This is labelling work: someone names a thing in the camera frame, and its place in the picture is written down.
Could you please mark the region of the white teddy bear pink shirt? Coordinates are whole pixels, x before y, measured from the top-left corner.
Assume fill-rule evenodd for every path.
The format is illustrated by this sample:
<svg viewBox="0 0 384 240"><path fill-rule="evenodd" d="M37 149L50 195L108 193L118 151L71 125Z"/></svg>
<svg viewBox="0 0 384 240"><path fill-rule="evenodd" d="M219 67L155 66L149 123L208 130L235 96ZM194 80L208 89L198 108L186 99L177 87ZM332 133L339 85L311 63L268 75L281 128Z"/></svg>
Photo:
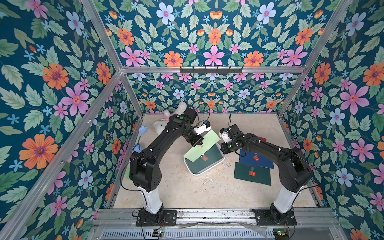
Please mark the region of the white teddy bear pink shirt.
<svg viewBox="0 0 384 240"><path fill-rule="evenodd" d="M187 104L184 102L180 102L177 109L171 114L169 110L164 110L164 118L154 122L154 129L158 135L165 129L168 124L170 117L173 115L181 115L187 108Z"/></svg>

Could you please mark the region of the aluminium front rail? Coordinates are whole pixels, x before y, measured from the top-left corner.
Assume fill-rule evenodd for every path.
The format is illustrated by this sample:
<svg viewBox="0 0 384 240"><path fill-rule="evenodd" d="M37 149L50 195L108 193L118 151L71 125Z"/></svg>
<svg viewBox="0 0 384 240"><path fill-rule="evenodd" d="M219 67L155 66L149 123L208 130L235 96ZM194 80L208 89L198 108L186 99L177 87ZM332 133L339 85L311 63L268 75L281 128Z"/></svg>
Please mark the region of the aluminium front rail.
<svg viewBox="0 0 384 240"><path fill-rule="evenodd" d="M224 208L224 209L164 209L176 210L177 221L175 226L186 224L244 224L257 227L255 214L252 209L267 210L264 208ZM107 209L100 210L93 222L94 227L135 227L141 210L135 209ZM330 208L294 208L298 228L332 228L340 227L339 221L334 217Z"/></svg>

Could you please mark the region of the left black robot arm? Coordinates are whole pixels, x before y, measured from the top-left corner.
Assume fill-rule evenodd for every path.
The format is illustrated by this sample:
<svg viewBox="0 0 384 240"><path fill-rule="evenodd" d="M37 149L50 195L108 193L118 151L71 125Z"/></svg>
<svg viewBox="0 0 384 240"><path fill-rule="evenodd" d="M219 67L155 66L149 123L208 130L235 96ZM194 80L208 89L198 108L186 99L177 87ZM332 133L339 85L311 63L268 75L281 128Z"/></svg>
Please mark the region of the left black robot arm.
<svg viewBox="0 0 384 240"><path fill-rule="evenodd" d="M198 135L192 126L197 116L191 108L186 108L181 115L172 115L165 129L147 148L132 154L130 179L136 187L148 193L158 187L162 179L160 162L179 137L183 137L193 147L203 144L203 136Z"/></svg>

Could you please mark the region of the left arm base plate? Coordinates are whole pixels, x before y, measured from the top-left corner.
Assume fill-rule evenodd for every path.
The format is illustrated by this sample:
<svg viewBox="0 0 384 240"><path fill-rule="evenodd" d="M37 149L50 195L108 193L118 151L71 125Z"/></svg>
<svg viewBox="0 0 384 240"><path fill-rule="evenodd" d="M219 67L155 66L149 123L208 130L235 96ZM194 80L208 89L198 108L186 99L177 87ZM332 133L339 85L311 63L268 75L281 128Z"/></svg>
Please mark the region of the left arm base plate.
<svg viewBox="0 0 384 240"><path fill-rule="evenodd" d="M136 220L137 227L175 226L177 221L176 210L161 210L157 214L151 214L141 210Z"/></svg>

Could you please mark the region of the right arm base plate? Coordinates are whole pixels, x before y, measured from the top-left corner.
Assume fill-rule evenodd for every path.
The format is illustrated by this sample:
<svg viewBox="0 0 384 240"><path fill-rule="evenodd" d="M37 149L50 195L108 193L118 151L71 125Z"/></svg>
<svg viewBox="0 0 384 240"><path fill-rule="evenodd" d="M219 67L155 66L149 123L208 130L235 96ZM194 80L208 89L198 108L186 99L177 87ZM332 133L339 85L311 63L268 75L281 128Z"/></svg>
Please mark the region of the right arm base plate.
<svg viewBox="0 0 384 240"><path fill-rule="evenodd" d="M256 223L258 226L296 226L297 220L294 211L288 211L285 214L281 214L277 210L257 210L252 209L255 214Z"/></svg>

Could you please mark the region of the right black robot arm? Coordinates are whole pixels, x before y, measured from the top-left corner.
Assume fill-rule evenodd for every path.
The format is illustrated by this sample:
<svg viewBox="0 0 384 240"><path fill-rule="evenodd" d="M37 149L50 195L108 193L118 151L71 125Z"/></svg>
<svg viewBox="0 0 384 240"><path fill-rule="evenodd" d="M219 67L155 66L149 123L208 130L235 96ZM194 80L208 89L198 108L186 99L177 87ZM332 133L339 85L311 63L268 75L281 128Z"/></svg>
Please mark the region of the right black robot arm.
<svg viewBox="0 0 384 240"><path fill-rule="evenodd" d="M252 133L244 134L237 125L220 129L219 136L224 141L221 143L221 151L224 154L242 149L276 164L280 182L290 192L299 192L314 176L302 151L296 147L289 149L268 143Z"/></svg>

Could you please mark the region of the black hook rail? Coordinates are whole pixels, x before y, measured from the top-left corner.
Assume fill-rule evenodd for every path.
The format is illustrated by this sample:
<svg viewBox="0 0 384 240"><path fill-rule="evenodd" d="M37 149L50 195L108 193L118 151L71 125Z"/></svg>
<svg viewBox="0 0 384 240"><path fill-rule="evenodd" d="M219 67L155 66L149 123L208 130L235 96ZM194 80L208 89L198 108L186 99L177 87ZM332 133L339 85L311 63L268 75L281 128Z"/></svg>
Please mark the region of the black hook rail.
<svg viewBox="0 0 384 240"><path fill-rule="evenodd" d="M243 68L240 67L185 67L179 69L180 74L240 74Z"/></svg>

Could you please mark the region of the light green envelope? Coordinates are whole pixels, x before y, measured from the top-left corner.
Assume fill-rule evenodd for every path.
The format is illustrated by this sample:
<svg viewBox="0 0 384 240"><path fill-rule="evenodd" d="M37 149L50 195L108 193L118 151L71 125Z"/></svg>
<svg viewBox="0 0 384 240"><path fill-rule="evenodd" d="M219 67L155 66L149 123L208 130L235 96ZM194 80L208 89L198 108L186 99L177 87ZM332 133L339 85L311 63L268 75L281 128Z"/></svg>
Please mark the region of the light green envelope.
<svg viewBox="0 0 384 240"><path fill-rule="evenodd" d="M202 157L210 148L212 148L220 137L215 133L214 130L210 130L203 136L202 145L196 145L184 154L184 158L195 162L198 158Z"/></svg>

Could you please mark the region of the navy blue envelope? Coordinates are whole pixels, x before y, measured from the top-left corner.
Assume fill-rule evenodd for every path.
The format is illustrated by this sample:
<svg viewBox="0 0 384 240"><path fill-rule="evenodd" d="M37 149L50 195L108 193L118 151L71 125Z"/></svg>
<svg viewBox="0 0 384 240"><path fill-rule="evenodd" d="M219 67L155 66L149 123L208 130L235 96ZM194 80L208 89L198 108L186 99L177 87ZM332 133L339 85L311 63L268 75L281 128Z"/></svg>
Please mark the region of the navy blue envelope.
<svg viewBox="0 0 384 240"><path fill-rule="evenodd" d="M267 158L249 151L240 150L239 162L248 166L274 169L274 163Z"/></svg>

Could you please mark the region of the small green circuit board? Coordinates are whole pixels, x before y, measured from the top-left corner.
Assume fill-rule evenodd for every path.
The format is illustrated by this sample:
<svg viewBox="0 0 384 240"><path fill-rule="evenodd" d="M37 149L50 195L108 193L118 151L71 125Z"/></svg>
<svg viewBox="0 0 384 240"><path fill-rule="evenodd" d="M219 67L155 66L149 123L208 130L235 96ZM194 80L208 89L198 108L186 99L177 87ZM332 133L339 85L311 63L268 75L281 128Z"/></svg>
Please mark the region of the small green circuit board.
<svg viewBox="0 0 384 240"><path fill-rule="evenodd" d="M289 240L290 231L286 229L273 229L273 235L275 240Z"/></svg>

